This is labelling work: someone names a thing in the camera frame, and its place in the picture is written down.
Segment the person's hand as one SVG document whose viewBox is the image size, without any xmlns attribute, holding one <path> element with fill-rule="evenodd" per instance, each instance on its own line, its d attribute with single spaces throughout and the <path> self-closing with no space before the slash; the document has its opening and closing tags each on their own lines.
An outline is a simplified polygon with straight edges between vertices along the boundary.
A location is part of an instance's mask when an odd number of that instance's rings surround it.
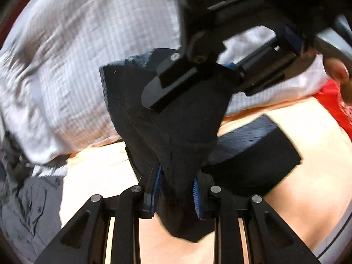
<svg viewBox="0 0 352 264">
<path fill-rule="evenodd" d="M 345 64 L 336 58 L 323 58 L 326 74 L 340 84 L 340 93 L 343 101 L 351 105 L 351 77 Z"/>
</svg>

